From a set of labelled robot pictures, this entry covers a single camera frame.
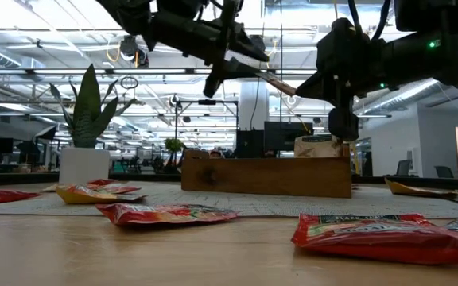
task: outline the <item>table mat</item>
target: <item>table mat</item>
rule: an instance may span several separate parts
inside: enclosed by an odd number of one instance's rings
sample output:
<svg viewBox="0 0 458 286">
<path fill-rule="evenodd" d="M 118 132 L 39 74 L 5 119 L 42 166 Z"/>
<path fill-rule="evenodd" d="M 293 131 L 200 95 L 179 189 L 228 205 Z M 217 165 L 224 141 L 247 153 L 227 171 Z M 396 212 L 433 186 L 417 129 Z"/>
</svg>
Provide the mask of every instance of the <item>table mat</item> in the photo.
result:
<svg viewBox="0 0 458 286">
<path fill-rule="evenodd" d="M 229 208 L 241 216 L 388 215 L 421 213 L 426 218 L 458 217 L 458 203 L 445 199 L 392 195 L 388 188 L 360 187 L 352 199 L 331 199 L 285 195 L 249 195 L 206 191 L 182 191 L 178 183 L 132 182 L 147 195 L 144 204 L 197 203 Z M 38 191 L 48 184 L 5 187 Z M 101 215 L 92 205 L 66 205 L 55 193 L 35 199 L 0 203 L 0 215 Z"/>
</svg>

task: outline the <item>white planter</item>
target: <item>white planter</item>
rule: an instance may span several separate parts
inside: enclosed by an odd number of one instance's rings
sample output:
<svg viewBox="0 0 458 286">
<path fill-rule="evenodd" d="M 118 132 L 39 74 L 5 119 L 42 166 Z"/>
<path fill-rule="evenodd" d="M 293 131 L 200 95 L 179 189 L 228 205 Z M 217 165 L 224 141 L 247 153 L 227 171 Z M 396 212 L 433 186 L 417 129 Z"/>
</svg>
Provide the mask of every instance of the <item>white planter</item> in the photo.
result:
<svg viewBox="0 0 458 286">
<path fill-rule="evenodd" d="M 107 150 L 65 148 L 61 150 L 60 184 L 85 184 L 107 179 L 111 155 Z"/>
</svg>

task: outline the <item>potted plant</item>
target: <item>potted plant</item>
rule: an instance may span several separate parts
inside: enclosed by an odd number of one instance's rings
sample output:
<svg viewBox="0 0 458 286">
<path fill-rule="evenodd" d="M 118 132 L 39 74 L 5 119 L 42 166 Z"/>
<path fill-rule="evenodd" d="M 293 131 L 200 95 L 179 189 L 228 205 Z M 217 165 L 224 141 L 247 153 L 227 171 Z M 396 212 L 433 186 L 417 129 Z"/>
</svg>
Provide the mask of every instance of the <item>potted plant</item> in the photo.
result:
<svg viewBox="0 0 458 286">
<path fill-rule="evenodd" d="M 93 65 L 86 70 L 79 93 L 73 85 L 72 90 L 76 97 L 73 116 L 63 105 L 60 92 L 54 85 L 50 85 L 51 93 L 63 110 L 64 120 L 68 125 L 68 132 L 72 135 L 74 148 L 61 151 L 60 184 L 85 184 L 90 180 L 107 179 L 109 174 L 110 154 L 107 150 L 97 150 L 97 138 L 105 131 L 111 119 L 121 115 L 136 99 L 132 99 L 119 110 L 116 96 L 106 104 L 118 80 L 107 88 L 107 92 L 100 100 L 99 83 L 96 80 Z"/>
<path fill-rule="evenodd" d="M 177 172 L 177 153 L 184 148 L 180 139 L 167 138 L 164 140 L 165 149 L 170 152 L 169 160 L 165 165 L 165 172 Z"/>
</svg>

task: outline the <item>office desk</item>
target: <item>office desk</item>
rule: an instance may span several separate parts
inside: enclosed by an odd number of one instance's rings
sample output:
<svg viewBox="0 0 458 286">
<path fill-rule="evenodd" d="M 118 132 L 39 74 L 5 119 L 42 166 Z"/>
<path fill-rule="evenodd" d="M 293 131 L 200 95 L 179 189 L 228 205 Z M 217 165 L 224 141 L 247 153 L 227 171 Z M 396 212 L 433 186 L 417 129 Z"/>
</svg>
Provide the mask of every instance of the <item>office desk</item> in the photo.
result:
<svg viewBox="0 0 458 286">
<path fill-rule="evenodd" d="M 289 241 L 296 225 L 239 218 L 126 230 L 103 217 L 0 215 L 0 285 L 458 285 L 458 265 L 298 251 Z"/>
</svg>

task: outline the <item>green plant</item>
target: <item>green plant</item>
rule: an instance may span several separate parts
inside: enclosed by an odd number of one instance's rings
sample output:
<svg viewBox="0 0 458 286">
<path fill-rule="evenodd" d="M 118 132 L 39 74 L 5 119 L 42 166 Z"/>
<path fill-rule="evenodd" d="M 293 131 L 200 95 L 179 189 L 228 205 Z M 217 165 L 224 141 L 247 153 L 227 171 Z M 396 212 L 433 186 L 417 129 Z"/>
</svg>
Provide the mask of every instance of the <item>green plant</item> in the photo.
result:
<svg viewBox="0 0 458 286">
<path fill-rule="evenodd" d="M 132 103 L 137 102 L 137 99 L 131 99 L 123 108 L 116 110 L 118 107 L 118 97 L 116 96 L 102 111 L 100 111 L 102 109 L 102 104 L 105 102 L 107 96 L 112 93 L 117 82 L 118 80 L 109 85 L 105 97 L 100 101 L 100 89 L 99 83 L 96 80 L 95 68 L 93 64 L 90 65 L 84 73 L 79 93 L 77 93 L 76 88 L 70 84 L 76 97 L 73 117 L 64 107 L 60 92 L 54 85 L 50 85 L 52 95 L 61 104 L 64 120 L 68 124 L 68 131 L 72 135 L 75 147 L 94 148 L 96 145 L 96 138 L 107 128 L 111 119 L 114 116 L 120 116 L 125 109 L 132 105 Z"/>
<path fill-rule="evenodd" d="M 164 140 L 165 148 L 170 152 L 180 152 L 184 147 L 180 139 L 167 138 Z"/>
</svg>

